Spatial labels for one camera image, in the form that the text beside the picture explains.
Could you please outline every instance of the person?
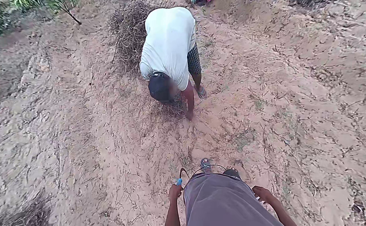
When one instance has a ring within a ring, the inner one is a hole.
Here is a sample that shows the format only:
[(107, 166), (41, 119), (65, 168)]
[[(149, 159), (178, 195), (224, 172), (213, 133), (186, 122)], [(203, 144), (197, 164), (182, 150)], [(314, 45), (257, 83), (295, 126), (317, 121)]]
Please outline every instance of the person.
[[(234, 168), (223, 174), (212, 173), (207, 158), (202, 159), (200, 165), (203, 172), (193, 175), (184, 188), (187, 226), (296, 226), (268, 189), (259, 186), (251, 189)], [(181, 190), (181, 185), (172, 185), (169, 189), (170, 205), (165, 226), (180, 226), (177, 199)], [(279, 221), (260, 204), (261, 201), (272, 206)]]
[(149, 81), (150, 95), (163, 104), (173, 103), (177, 89), (187, 99), (186, 117), (191, 120), (194, 92), (189, 73), (199, 98), (205, 98), (201, 86), (201, 65), (195, 41), (195, 19), (182, 7), (159, 8), (145, 20), (147, 36), (142, 47), (140, 71)]

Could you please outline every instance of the dry grass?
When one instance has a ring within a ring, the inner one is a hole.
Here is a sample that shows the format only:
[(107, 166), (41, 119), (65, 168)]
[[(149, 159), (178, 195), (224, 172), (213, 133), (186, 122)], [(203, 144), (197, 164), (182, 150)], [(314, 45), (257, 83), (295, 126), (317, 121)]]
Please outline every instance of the dry grass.
[(185, 117), (187, 111), (186, 98), (180, 92), (175, 96), (175, 102), (170, 105), (156, 101), (152, 105), (151, 116), (163, 119), (164, 117), (177, 117), (179, 120)]
[(318, 9), (325, 7), (334, 0), (290, 0), (290, 5), (298, 5), (307, 9)]
[(170, 8), (171, 4), (133, 0), (115, 10), (108, 21), (110, 34), (115, 38), (115, 55), (128, 74), (140, 74), (139, 63), (142, 47), (147, 35), (145, 19), (157, 8)]
[(17, 212), (0, 214), (0, 226), (49, 226), (51, 209), (46, 205), (47, 202), (48, 199), (39, 193), (29, 203), (15, 208)]

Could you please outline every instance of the dirt ground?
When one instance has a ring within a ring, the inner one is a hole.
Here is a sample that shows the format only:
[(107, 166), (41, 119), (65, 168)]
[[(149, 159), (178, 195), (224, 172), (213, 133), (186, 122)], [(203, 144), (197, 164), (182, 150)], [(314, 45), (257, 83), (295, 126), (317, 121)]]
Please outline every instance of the dirt ground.
[(366, 225), (366, 1), (189, 7), (209, 94), (192, 122), (153, 114), (145, 82), (112, 63), (118, 4), (0, 38), (0, 213), (44, 193), (54, 225), (162, 225), (180, 168), (209, 157), (298, 225)]

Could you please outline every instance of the gray shirt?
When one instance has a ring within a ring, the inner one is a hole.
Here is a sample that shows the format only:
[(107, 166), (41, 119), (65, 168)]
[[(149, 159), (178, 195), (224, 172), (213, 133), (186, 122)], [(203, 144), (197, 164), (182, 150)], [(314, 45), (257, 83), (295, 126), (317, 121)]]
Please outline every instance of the gray shirt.
[(203, 174), (184, 190), (187, 226), (282, 226), (241, 180), (223, 174)]

